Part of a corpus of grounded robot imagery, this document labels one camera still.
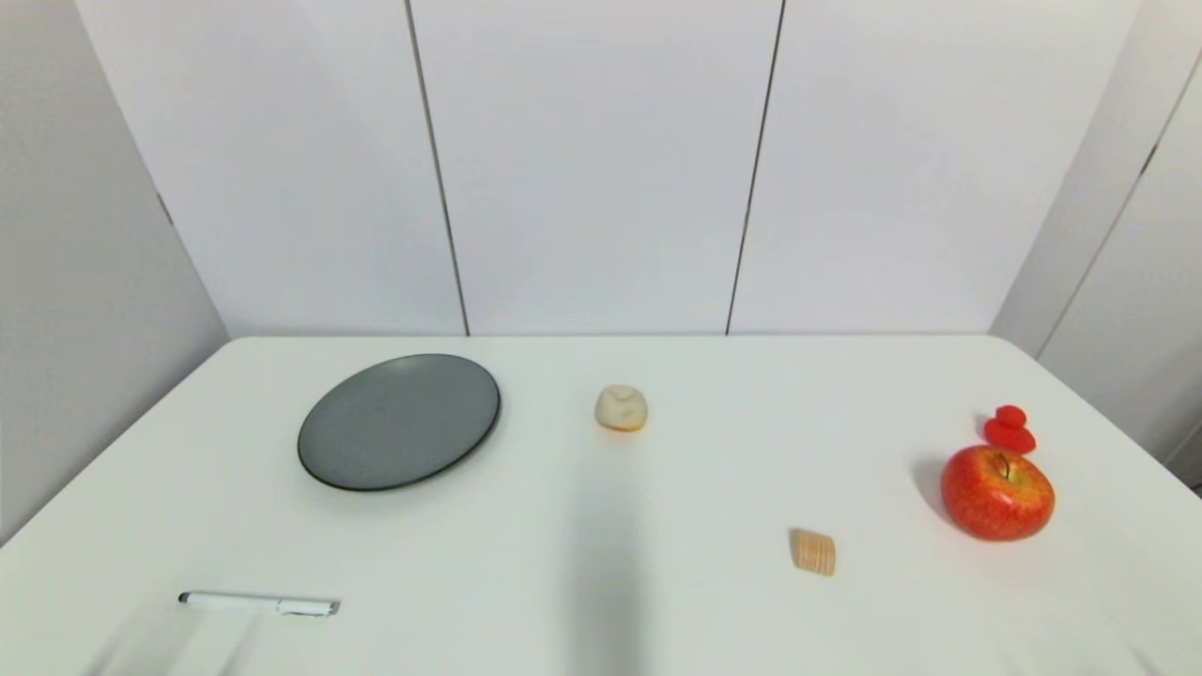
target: apple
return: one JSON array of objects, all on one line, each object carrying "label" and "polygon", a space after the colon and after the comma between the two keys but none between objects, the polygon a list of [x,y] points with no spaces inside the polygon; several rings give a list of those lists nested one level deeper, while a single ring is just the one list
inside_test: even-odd
[{"label": "apple", "polygon": [[970,446],[944,467],[944,506],[982,540],[1020,540],[1040,532],[1055,491],[1035,463],[995,446]]}]

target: white pen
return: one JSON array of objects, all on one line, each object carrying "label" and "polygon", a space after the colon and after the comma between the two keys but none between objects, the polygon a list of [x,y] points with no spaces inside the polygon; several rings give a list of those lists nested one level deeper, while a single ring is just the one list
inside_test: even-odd
[{"label": "white pen", "polygon": [[338,606],[341,605],[339,601],[222,594],[218,592],[184,592],[179,594],[179,603],[213,610],[274,612],[278,615],[302,615],[304,617],[329,617],[338,612]]}]

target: white tabletop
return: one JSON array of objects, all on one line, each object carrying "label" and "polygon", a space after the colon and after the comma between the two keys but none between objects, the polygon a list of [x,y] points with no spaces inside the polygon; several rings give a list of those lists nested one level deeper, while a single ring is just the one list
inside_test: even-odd
[{"label": "white tabletop", "polygon": [[[418,352],[496,376],[484,446],[398,491],[310,479],[309,409]],[[593,421],[613,383],[644,431]],[[938,478],[1005,403],[1058,504],[988,544]],[[834,577],[793,568],[791,527],[835,539]],[[186,589],[343,607],[248,629]],[[0,550],[0,674],[148,646],[172,675],[1200,674],[1202,500],[993,338],[252,338]]]}]

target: gray plate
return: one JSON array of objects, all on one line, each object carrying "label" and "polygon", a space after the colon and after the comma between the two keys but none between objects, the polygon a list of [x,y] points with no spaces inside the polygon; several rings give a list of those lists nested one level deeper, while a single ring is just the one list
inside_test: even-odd
[{"label": "gray plate", "polygon": [[476,362],[413,355],[347,378],[309,411],[297,451],[314,479],[349,491],[421,481],[471,452],[501,409]]}]

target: white wall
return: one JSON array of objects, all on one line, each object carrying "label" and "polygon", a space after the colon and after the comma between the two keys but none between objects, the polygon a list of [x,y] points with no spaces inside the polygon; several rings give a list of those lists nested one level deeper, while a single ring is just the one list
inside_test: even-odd
[{"label": "white wall", "polygon": [[403,1],[78,5],[231,333],[463,333]]},{"label": "white wall", "polygon": [[1159,459],[1202,421],[1202,77],[1040,361]]},{"label": "white wall", "polygon": [[1043,351],[1202,51],[1202,2],[1144,0],[1106,95],[990,333]]},{"label": "white wall", "polygon": [[225,340],[75,6],[0,4],[0,542]]},{"label": "white wall", "polygon": [[1138,0],[789,2],[732,332],[984,332]]},{"label": "white wall", "polygon": [[725,331],[779,16],[413,0],[472,333]]}]

